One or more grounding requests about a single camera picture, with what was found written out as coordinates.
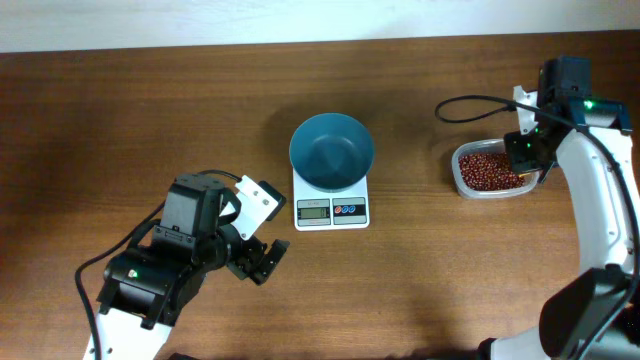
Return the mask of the clear container of red beans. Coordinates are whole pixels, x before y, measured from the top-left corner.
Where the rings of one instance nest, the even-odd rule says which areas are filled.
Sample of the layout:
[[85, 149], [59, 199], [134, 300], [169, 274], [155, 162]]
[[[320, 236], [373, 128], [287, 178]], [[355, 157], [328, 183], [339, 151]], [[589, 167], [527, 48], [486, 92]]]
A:
[[504, 142], [490, 139], [460, 146], [452, 155], [451, 168], [458, 194], [467, 199], [504, 199], [532, 191], [537, 172], [517, 175], [507, 158]]

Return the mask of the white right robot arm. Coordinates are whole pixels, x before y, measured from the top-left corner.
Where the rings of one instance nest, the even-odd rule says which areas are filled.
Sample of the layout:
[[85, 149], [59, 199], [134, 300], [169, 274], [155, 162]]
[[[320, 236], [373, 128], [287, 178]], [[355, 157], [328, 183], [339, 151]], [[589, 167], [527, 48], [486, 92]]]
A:
[[639, 356], [639, 191], [627, 107], [592, 94], [591, 63], [561, 56], [539, 70], [532, 105], [516, 91], [520, 128], [504, 137], [516, 174], [567, 181], [579, 239], [578, 277], [543, 305], [536, 327], [489, 338], [480, 359]]

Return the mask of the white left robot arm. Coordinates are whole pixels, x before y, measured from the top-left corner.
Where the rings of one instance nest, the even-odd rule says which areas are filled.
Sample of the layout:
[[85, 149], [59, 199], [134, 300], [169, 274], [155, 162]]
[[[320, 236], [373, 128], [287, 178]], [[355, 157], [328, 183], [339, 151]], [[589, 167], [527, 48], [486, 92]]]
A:
[[124, 240], [104, 253], [108, 263], [99, 308], [86, 310], [87, 359], [152, 359], [208, 273], [229, 269], [264, 284], [289, 246], [261, 242], [256, 230], [272, 220], [285, 197], [265, 181], [224, 172], [182, 174], [166, 200]]

